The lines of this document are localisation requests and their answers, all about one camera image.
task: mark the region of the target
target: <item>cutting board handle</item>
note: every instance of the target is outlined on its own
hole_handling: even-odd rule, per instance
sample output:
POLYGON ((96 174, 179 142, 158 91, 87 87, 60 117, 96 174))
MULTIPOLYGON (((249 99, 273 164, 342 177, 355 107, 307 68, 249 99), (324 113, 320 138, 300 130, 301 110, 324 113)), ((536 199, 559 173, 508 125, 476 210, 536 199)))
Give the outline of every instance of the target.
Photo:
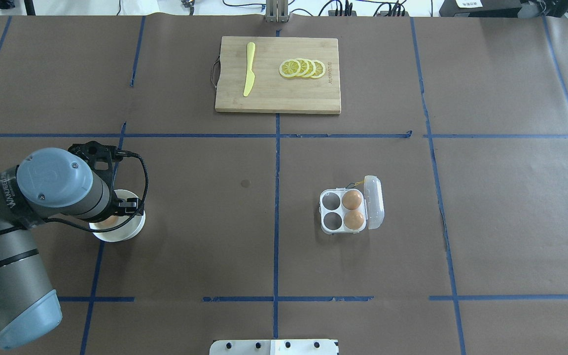
POLYGON ((218 88, 218 80, 220 79, 220 55, 216 58, 214 64, 212 64, 212 72, 210 73, 210 81, 214 85, 214 90, 218 88), (218 67, 218 78, 214 81, 214 75, 216 74, 216 67, 218 67))

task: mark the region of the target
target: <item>egg carton lid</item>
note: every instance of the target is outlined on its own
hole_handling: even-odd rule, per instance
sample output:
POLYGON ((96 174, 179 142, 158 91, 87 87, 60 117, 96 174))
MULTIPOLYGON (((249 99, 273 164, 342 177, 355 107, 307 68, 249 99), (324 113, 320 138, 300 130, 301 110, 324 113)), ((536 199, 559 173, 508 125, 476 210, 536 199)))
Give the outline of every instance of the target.
POLYGON ((363 194, 367 204, 367 228, 377 229, 385 219, 381 180, 377 176, 366 175, 363 180, 363 194))

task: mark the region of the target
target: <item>white paper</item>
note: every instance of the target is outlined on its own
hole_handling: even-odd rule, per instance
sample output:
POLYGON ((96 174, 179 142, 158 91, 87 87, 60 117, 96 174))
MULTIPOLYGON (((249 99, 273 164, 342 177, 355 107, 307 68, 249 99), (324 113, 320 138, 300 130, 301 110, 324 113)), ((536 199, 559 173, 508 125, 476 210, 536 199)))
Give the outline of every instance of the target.
POLYGON ((462 9, 472 9, 473 7, 483 7, 481 0, 455 0, 457 6, 462 9))

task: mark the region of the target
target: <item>metal bracket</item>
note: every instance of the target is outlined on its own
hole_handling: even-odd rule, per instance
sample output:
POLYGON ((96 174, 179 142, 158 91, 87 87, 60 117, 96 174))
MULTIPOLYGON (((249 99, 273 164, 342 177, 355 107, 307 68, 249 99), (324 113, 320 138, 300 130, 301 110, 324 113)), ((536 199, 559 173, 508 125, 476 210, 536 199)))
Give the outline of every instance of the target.
POLYGON ((339 342, 333 339, 277 339, 215 341, 210 355, 338 355, 339 342))
POLYGON ((288 0, 266 0, 266 22, 288 22, 288 0))

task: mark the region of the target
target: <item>lemon slice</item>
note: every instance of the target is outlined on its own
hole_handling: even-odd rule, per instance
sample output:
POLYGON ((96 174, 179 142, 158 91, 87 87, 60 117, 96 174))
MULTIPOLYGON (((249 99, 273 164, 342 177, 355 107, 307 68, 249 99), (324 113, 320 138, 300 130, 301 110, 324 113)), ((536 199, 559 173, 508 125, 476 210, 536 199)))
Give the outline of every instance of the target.
POLYGON ((280 65, 280 75, 285 78, 293 78, 302 70, 302 64, 295 60, 289 59, 288 61, 282 62, 280 65))
POLYGON ((315 70, 317 70, 317 65, 315 64, 315 61, 307 60, 307 62, 309 64, 308 71, 306 72, 306 74, 302 75, 302 78, 310 78, 315 74, 315 70))
POLYGON ((304 58, 295 58, 296 61, 299 62, 299 64, 302 66, 302 68, 299 70, 298 74, 295 76, 302 76, 304 74, 306 74, 308 72, 308 68, 310 67, 309 63, 308 63, 308 59, 304 59, 304 58))
POLYGON ((315 65, 315 72, 311 75, 313 79, 319 79, 325 74, 325 65, 322 61, 313 61, 315 65))

